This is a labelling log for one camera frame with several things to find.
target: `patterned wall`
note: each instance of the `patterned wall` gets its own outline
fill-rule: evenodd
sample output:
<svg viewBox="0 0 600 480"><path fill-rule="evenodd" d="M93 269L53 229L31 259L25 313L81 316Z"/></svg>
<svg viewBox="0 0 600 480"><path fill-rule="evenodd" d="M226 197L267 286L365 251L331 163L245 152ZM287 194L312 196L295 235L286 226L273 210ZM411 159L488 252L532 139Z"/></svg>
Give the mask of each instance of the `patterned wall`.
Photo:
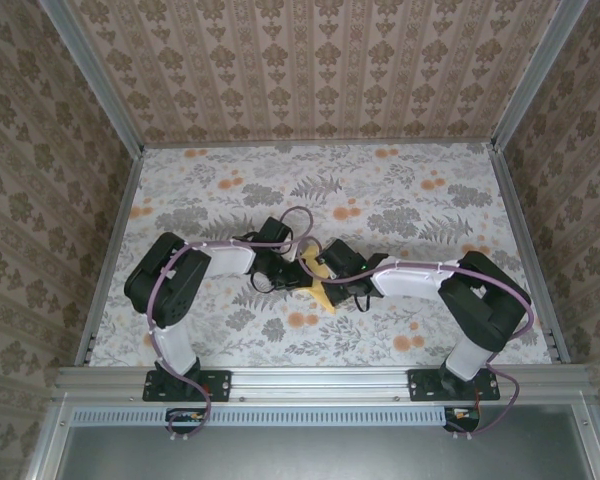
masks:
<svg viewBox="0 0 600 480"><path fill-rule="evenodd" d="M35 2L0 1L0 478L73 362L130 160Z"/></svg>
<svg viewBox="0 0 600 480"><path fill-rule="evenodd" d="M558 0L70 0L150 144L490 137Z"/></svg>
<svg viewBox="0 0 600 480"><path fill-rule="evenodd" d="M573 361L590 364L600 398L600 0L505 154Z"/></svg>

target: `floral tablecloth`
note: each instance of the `floral tablecloth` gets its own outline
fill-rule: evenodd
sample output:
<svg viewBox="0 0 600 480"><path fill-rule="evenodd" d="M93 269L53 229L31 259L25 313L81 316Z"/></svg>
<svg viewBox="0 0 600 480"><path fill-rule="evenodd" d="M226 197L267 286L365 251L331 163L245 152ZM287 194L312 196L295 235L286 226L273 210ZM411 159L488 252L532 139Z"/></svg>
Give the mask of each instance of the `floral tablecloth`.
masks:
<svg viewBox="0 0 600 480"><path fill-rule="evenodd" d="M311 209L323 244L434 261L480 250L527 285L485 145L148 150L90 365L155 360L123 286L162 232L227 239L292 205ZM307 225L301 212L285 223ZM460 335L441 301L373 299L368 313L347 302L333 315L308 293L257 293L237 275L205 280L184 321L206 367L435 365ZM539 324L496 360L549 362Z"/></svg>

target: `floral wallpaper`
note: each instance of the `floral wallpaper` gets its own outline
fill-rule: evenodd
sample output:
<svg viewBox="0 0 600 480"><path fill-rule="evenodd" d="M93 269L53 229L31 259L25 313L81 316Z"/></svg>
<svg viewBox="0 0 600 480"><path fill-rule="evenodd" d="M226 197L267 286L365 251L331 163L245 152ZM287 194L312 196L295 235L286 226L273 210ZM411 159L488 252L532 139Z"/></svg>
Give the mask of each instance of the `floral wallpaper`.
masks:
<svg viewBox="0 0 600 480"><path fill-rule="evenodd" d="M490 138L559 0L70 0L144 142Z"/></svg>
<svg viewBox="0 0 600 480"><path fill-rule="evenodd" d="M479 250L526 286L484 144L149 149L90 365L153 365L123 287L161 233L228 239L293 205L313 212L325 245L428 261ZM307 225L301 212L287 222ZM349 301L333 314L307 292L258 293L244 275L206 279L183 321L207 367L440 364L460 335L442 301L372 299L368 313ZM549 363L535 327L496 362Z"/></svg>
<svg viewBox="0 0 600 480"><path fill-rule="evenodd" d="M505 156L574 362L600 400L600 0L589 2Z"/></svg>
<svg viewBox="0 0 600 480"><path fill-rule="evenodd" d="M36 2L0 1L0 479L73 363L130 159Z"/></svg>

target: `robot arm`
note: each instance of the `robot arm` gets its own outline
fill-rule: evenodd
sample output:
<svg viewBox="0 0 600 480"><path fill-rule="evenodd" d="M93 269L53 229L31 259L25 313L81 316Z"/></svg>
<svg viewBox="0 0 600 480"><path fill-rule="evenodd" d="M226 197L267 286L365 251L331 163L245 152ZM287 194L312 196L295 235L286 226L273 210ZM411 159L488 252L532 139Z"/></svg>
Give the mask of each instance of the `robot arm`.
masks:
<svg viewBox="0 0 600 480"><path fill-rule="evenodd" d="M269 218L250 241L279 243L288 237L288 230L281 222ZM165 233L141 260L125 284L125 295L131 299L136 311L146 313L158 276L173 254L184 245L184 240L177 235ZM157 328L152 334L164 360L178 374L185 375L196 365L197 356L181 320L189 311L203 279L226 274L261 273L267 276L273 288L289 290L309 286L313 282L301 268L299 260L289 262L282 258L279 250L245 245L240 241L216 242L187 251L158 290L152 312ZM462 338L441 370L462 382L471 381L487 360L504 348L525 313L516 299L490 284L440 269L403 267L399 265L399 259L386 254L374 254L365 260L341 240L329 245L318 256L318 261L324 263L331 277L336 279L387 267L355 281L338 285L324 283L325 293L334 305L351 296L441 298L463 331ZM440 265L459 266L496 278L530 303L528 295L479 252L469 252L459 261ZM480 294L478 289L482 289L484 294Z"/></svg>

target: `yellow object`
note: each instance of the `yellow object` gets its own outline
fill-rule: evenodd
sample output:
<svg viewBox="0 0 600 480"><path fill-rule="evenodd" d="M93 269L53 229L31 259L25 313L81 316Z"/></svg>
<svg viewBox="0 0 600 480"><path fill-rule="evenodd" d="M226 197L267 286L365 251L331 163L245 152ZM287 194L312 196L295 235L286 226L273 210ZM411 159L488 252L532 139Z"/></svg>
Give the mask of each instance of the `yellow object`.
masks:
<svg viewBox="0 0 600 480"><path fill-rule="evenodd" d="M326 265L320 265L316 261L318 253L318 247L316 245L311 245L302 253L301 258L305 260L309 270L311 270L313 273L320 275L321 277L328 277L329 269L326 267ZM316 302L322 305L327 312L331 314L336 313L336 307L334 307L327 298L327 294L324 292L324 287L322 286L322 282L320 280L316 280L314 278L313 285L310 287L299 288L298 290L309 292L311 296L316 299Z"/></svg>

